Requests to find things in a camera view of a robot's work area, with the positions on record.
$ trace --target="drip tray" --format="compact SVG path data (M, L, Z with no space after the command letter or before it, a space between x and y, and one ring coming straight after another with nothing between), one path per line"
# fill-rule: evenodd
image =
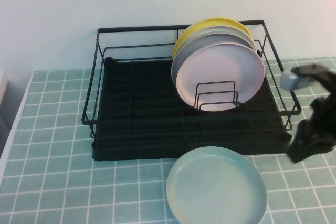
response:
M180 98L171 80L171 65L171 59L105 59L92 143L95 160L173 158L202 146L225 147L243 155L286 151L291 135L266 78L245 104L203 112Z

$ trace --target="stacked plates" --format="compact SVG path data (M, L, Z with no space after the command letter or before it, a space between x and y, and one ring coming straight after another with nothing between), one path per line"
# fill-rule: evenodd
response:
M252 98L265 70L243 24L212 18L191 25L177 40L171 74L184 102L204 111L223 111Z

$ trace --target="gray plate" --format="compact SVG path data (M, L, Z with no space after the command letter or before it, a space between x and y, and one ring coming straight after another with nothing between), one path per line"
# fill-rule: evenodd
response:
M225 32L220 31L211 31L204 34L200 34L194 38L191 38L190 41L185 41L186 44L182 46L176 53L174 57L174 61L172 64L172 80L174 85L176 85L176 77L177 73L179 72L180 67L182 66L183 62L196 50L205 47L207 45L216 43L216 42L235 42L242 44L248 48L251 48L254 50L254 48L251 46L251 44L232 34L228 34Z

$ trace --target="light blue plate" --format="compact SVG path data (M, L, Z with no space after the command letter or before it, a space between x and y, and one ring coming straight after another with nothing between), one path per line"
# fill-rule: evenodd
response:
M259 172L243 156L202 147L174 164L167 199L181 224L258 224L266 211L267 191Z

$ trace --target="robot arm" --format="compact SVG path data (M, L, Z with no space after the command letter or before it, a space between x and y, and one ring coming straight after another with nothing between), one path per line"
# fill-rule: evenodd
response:
M336 145L336 74L323 65L304 65L284 71L280 86L293 91L319 82L329 92L326 98L316 98L310 106L310 119L298 124L295 138L287 155L294 163L314 154L327 153Z

